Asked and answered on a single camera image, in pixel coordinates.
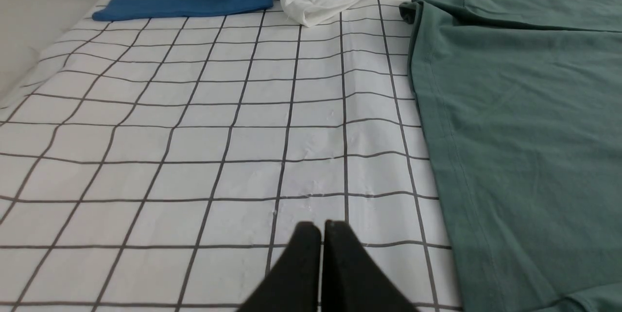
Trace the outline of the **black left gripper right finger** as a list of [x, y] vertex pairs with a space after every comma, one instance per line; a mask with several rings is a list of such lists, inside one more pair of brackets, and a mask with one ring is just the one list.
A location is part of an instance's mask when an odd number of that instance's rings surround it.
[[325, 222], [323, 312], [416, 312], [371, 259], [348, 223]]

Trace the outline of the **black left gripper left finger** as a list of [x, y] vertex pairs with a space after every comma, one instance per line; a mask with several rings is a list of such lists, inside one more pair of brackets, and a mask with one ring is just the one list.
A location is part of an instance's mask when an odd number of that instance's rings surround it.
[[240, 312], [315, 312], [318, 304], [321, 232], [298, 223], [285, 250]]

